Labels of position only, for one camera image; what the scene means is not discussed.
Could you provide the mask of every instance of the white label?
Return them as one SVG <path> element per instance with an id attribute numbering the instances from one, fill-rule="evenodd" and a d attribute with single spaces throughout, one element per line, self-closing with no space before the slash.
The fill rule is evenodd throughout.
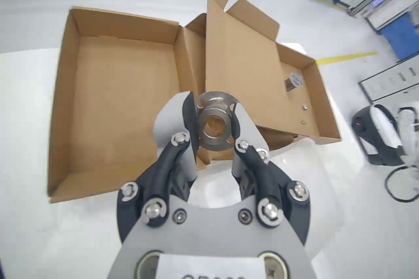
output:
<path id="1" fill-rule="evenodd" d="M 263 258 L 161 254 L 156 279 L 265 279 Z"/>

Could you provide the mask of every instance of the metal part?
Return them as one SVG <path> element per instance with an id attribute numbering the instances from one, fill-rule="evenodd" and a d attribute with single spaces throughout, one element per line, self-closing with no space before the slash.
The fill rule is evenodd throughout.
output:
<path id="1" fill-rule="evenodd" d="M 307 186 L 301 182 L 295 182 L 295 186 L 289 190 L 289 194 L 297 201 L 306 201 L 310 196 Z"/>
<path id="2" fill-rule="evenodd" d="M 123 198 L 122 202 L 132 200 L 138 194 L 138 185 L 135 182 L 127 182 L 121 187 Z"/>
<path id="3" fill-rule="evenodd" d="M 160 197 L 153 197 L 144 204 L 141 211 L 141 219 L 145 224 L 148 224 L 150 219 L 164 217 L 166 212 L 166 203 Z"/>
<path id="4" fill-rule="evenodd" d="M 176 224 L 181 225 L 185 222 L 186 217 L 187 217 L 186 211 L 182 208 L 179 208 L 179 209 L 175 210 L 175 212 L 173 213 L 172 220 Z"/>
<path id="5" fill-rule="evenodd" d="M 242 224 L 248 225 L 253 220 L 252 212 L 250 212 L 250 210 L 244 208 L 244 209 L 242 209 L 238 212 L 238 219 L 240 220 L 240 222 Z"/>
<path id="6" fill-rule="evenodd" d="M 240 147 L 242 150 L 246 150 L 249 148 L 249 143 L 246 140 L 241 140 L 238 144 L 238 147 Z"/>
<path id="7" fill-rule="evenodd" d="M 263 258 L 265 262 L 266 279 L 287 279 L 288 269 L 285 261 L 277 254 L 266 252 L 258 257 Z"/>
<path id="8" fill-rule="evenodd" d="M 248 225 L 238 222 L 238 212 L 247 209 L 254 215 L 255 205 L 254 195 L 224 208 L 195 207 L 171 195 L 170 208 L 184 209 L 187 220 L 182 225 L 166 222 L 158 228 L 137 222 L 122 244 L 108 279 L 132 279 L 138 259 L 155 250 L 174 255 L 219 257 L 258 257 L 268 250 L 281 254 L 293 278 L 315 279 L 304 246 L 287 219 L 271 230 L 259 222 Z M 205 232 L 202 232 L 203 220 Z"/>
<path id="9" fill-rule="evenodd" d="M 175 135 L 174 140 L 176 143 L 184 143 L 185 141 L 187 141 L 185 134 L 181 132 Z"/>
<path id="10" fill-rule="evenodd" d="M 304 84 L 302 76 L 298 73 L 291 73 L 287 80 L 285 80 L 285 87 L 287 92 L 292 91 L 295 88 L 302 87 Z"/>
<path id="11" fill-rule="evenodd" d="M 189 140 L 190 140 L 189 133 L 180 131 L 180 132 L 172 135 L 172 138 L 170 139 L 170 142 L 172 142 L 173 146 L 177 146 L 181 143 L 188 142 Z"/>
<path id="12" fill-rule="evenodd" d="M 274 204 L 269 202 L 267 197 L 259 201 L 258 215 L 265 225 L 272 227 L 278 226 L 284 219 L 283 210 L 278 210 Z"/>
<path id="13" fill-rule="evenodd" d="M 278 215 L 278 208 L 274 204 L 267 204 L 263 209 L 263 214 L 265 214 L 270 220 L 275 220 Z"/>
<path id="14" fill-rule="evenodd" d="M 155 279 L 160 254 L 158 251 L 145 254 L 138 262 L 135 279 Z"/>
<path id="15" fill-rule="evenodd" d="M 262 158 L 263 162 L 265 164 L 268 164 L 270 161 L 269 152 L 266 149 L 258 148 L 256 149 L 257 153 L 259 153 L 259 156 Z"/>
<path id="16" fill-rule="evenodd" d="M 235 97 L 224 92 L 205 92 L 199 96 L 199 103 L 204 103 L 204 107 L 197 108 L 198 112 L 198 133 L 201 139 L 201 147 L 215 152 L 226 150 L 234 146 L 227 140 L 231 136 L 231 109 L 232 104 L 238 101 Z M 225 125 L 224 132 L 217 137 L 207 134 L 204 130 L 208 118 L 220 118 Z"/>

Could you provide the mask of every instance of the white table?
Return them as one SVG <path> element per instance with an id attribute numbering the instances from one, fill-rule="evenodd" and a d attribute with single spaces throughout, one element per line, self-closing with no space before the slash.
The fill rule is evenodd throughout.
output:
<path id="1" fill-rule="evenodd" d="M 0 258 L 8 279 L 105 278 L 121 246 L 116 192 L 48 203 L 48 132 L 58 55 L 57 48 L 0 55 Z M 332 99 L 331 103 L 342 142 L 317 146 L 302 140 L 287 152 L 278 150 L 280 155 L 273 159 L 310 189 L 310 258 L 342 224 L 333 192 L 343 194 L 364 162 L 343 116 Z M 191 202 L 217 207 L 238 201 L 228 170 L 223 163 L 202 171 Z M 222 200 L 221 193 L 228 198 Z"/>

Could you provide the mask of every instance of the metal cylinder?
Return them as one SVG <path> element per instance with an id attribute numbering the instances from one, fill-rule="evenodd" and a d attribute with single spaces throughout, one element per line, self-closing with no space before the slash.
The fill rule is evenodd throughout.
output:
<path id="1" fill-rule="evenodd" d="M 292 91 L 297 87 L 301 87 L 304 84 L 302 76 L 298 73 L 291 73 L 289 78 L 285 80 L 285 87 L 287 92 Z"/>

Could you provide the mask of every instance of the metal bushing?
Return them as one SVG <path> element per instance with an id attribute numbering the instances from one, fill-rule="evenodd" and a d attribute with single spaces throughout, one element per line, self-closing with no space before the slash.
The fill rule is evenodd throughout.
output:
<path id="1" fill-rule="evenodd" d="M 304 81 L 302 76 L 298 73 L 291 73 L 287 80 L 285 80 L 285 87 L 287 92 L 292 91 L 293 89 L 302 87 Z"/>
<path id="2" fill-rule="evenodd" d="M 230 106 L 238 101 L 235 97 L 224 92 L 205 92 L 199 96 L 197 106 L 198 133 L 200 146 L 204 149 L 219 152 L 234 146 L 228 142 L 231 137 L 231 114 Z M 218 117 L 224 122 L 225 130 L 220 136 L 214 137 L 205 132 L 205 125 L 212 116 Z"/>

